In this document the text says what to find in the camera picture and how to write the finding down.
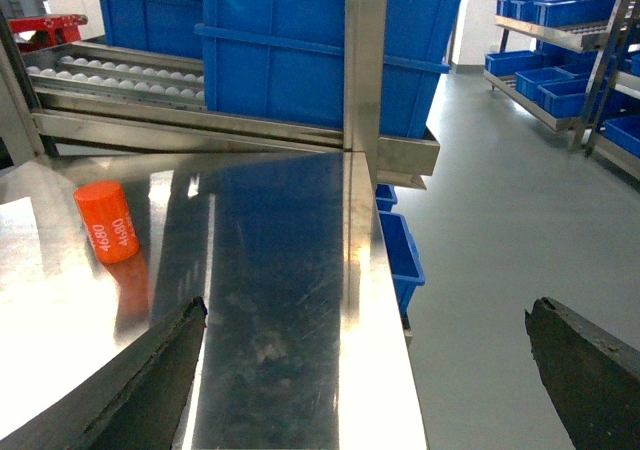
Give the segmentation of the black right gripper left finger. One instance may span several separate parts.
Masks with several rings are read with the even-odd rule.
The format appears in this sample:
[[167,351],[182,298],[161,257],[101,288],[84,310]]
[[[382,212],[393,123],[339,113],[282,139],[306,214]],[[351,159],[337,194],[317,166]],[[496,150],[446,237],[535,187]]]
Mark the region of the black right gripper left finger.
[[201,297],[184,302],[96,373],[1,440],[3,449],[169,449],[203,340]]

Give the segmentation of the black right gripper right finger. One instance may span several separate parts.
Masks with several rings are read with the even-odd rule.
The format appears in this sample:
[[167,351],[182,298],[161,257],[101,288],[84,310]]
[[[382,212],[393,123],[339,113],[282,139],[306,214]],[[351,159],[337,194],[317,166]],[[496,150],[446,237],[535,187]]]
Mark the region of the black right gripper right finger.
[[639,351],[557,300],[525,313],[541,382],[577,449],[639,447]]

